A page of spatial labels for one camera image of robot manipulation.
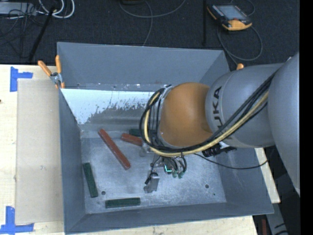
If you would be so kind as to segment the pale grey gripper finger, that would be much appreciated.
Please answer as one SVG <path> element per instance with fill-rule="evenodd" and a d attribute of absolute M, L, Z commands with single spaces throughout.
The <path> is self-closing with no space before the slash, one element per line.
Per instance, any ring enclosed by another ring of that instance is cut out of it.
<path fill-rule="evenodd" d="M 153 191 L 157 191 L 158 183 L 160 177 L 156 171 L 151 171 L 147 180 L 145 181 L 144 192 L 145 193 L 152 193 Z"/>
<path fill-rule="evenodd" d="M 140 151 L 139 151 L 139 156 L 140 157 L 146 157 L 150 153 L 150 147 L 146 143 L 142 144 Z"/>

